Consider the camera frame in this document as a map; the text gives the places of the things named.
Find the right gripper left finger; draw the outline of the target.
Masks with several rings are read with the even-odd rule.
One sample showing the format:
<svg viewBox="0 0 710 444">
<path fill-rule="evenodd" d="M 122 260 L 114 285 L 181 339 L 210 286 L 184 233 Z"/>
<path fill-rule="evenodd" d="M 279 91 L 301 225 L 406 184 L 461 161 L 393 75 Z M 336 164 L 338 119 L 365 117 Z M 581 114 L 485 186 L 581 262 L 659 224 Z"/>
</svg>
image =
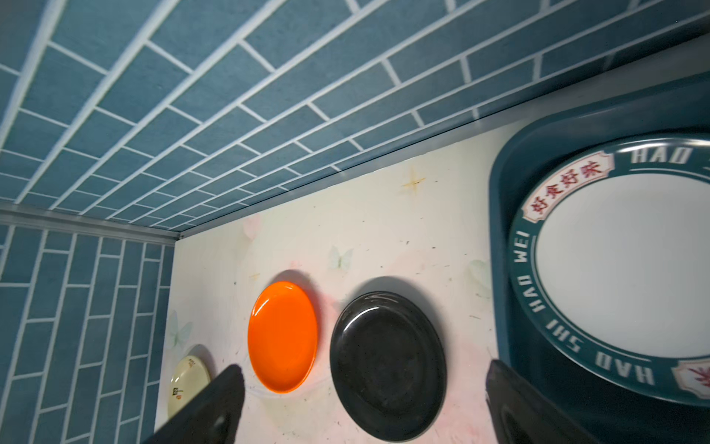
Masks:
<svg viewBox="0 0 710 444">
<path fill-rule="evenodd" d="M 245 395 L 242 369 L 231 364 L 144 443 L 235 443 Z"/>
</svg>

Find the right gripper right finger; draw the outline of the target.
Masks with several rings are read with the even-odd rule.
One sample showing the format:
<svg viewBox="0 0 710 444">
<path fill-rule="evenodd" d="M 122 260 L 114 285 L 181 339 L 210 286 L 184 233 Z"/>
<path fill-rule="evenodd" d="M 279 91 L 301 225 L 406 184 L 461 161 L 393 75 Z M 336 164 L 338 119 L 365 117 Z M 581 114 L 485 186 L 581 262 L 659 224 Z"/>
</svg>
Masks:
<svg viewBox="0 0 710 444">
<path fill-rule="evenodd" d="M 499 443 L 597 442 L 501 360 L 487 371 L 486 402 Z"/>
</svg>

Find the orange plate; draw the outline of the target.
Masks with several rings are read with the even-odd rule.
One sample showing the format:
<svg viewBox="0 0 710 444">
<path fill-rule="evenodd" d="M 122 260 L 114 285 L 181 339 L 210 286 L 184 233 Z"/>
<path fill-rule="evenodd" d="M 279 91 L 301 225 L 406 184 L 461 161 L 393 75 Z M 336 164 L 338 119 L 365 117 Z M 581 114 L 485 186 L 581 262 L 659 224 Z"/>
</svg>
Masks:
<svg viewBox="0 0 710 444">
<path fill-rule="evenodd" d="M 319 342 L 306 292 L 288 281 L 269 285 L 251 310 L 247 342 L 253 372 L 268 390 L 297 390 L 311 373 Z"/>
</svg>

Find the black plate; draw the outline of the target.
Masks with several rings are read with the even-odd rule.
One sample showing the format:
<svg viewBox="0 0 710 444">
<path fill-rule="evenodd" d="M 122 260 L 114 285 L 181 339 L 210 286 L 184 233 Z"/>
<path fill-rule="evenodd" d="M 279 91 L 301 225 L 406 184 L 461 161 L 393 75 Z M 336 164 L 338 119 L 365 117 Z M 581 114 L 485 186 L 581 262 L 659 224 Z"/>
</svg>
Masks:
<svg viewBox="0 0 710 444">
<path fill-rule="evenodd" d="M 419 437 L 446 395 L 444 346 L 427 315 L 393 292 L 352 300 L 334 327 L 330 371 L 351 419 L 379 440 Z"/>
</svg>

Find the white plate green rim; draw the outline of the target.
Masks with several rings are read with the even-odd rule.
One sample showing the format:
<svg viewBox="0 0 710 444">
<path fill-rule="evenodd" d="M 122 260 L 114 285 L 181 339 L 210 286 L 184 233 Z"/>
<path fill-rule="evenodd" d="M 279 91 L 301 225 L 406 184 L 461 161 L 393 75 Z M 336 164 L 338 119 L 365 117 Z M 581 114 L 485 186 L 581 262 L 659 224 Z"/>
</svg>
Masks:
<svg viewBox="0 0 710 444">
<path fill-rule="evenodd" d="M 709 138 L 587 149 L 523 199 L 508 274 L 559 352 L 652 398 L 709 404 Z"/>
</svg>

